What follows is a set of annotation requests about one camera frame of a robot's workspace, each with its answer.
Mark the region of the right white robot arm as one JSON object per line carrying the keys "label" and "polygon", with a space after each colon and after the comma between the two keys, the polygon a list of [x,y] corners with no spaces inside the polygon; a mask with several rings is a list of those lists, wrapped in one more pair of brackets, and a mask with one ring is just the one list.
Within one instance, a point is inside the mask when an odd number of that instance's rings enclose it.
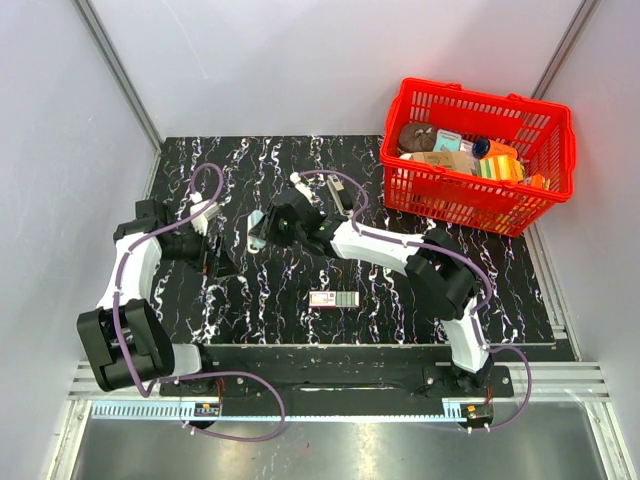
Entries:
{"label": "right white robot arm", "polygon": [[364,261],[405,276],[423,315],[442,324],[451,348],[456,387],[476,396],[491,382],[493,366],[480,330],[476,273],[447,234],[432,229],[409,235],[368,227],[354,220],[353,200],[334,196],[337,213],[322,213],[309,193],[288,188],[276,195],[266,211],[253,211],[247,222],[247,250],[266,245],[300,244],[323,257]]}

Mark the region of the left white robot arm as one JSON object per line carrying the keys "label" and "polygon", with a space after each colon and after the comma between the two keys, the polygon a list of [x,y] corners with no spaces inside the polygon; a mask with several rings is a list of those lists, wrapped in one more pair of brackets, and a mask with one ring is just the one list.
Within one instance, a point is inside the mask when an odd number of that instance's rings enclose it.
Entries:
{"label": "left white robot arm", "polygon": [[76,326],[99,388],[111,392],[161,378],[182,377],[195,395],[211,392],[215,369],[202,349],[172,342],[151,306],[156,269],[163,261],[183,262],[210,278],[238,273],[221,236],[208,233],[220,206],[193,194],[190,216],[169,222],[167,206],[138,201],[136,217],[113,234],[116,261],[105,293]]}

